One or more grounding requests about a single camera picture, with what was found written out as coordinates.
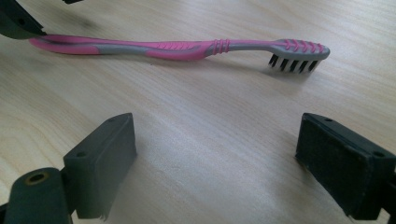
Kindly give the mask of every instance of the wooden table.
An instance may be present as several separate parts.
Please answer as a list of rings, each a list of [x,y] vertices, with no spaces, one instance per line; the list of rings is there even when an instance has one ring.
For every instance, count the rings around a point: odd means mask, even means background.
[[[396,2],[21,1],[49,34],[135,41],[297,38],[332,53],[311,75],[270,53],[199,62],[72,56],[0,36],[0,203],[13,181],[132,112],[138,158],[108,223],[351,223],[294,159],[301,116],[396,153]],[[386,223],[384,212],[378,221]],[[101,223],[77,220],[75,223]]]

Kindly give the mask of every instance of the toothbrush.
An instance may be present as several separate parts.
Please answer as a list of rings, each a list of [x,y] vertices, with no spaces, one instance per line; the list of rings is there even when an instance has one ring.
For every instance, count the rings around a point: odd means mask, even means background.
[[[274,53],[269,62],[271,67],[293,73],[313,72],[330,54],[330,50],[323,45],[295,39],[134,42],[43,35],[29,41],[40,49],[63,54],[137,54],[178,61],[201,60],[235,50],[267,50]]]

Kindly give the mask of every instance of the tabletop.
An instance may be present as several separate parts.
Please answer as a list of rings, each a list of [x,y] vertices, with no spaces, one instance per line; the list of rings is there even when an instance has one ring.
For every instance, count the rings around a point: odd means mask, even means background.
[[[20,4],[48,34],[296,38],[331,54],[312,74],[290,74],[269,68],[264,51],[177,62],[63,55],[0,36],[0,203],[19,176],[61,169],[71,148],[127,112],[138,157],[107,223],[359,223],[294,158],[304,112],[335,119],[396,154],[395,1]]]

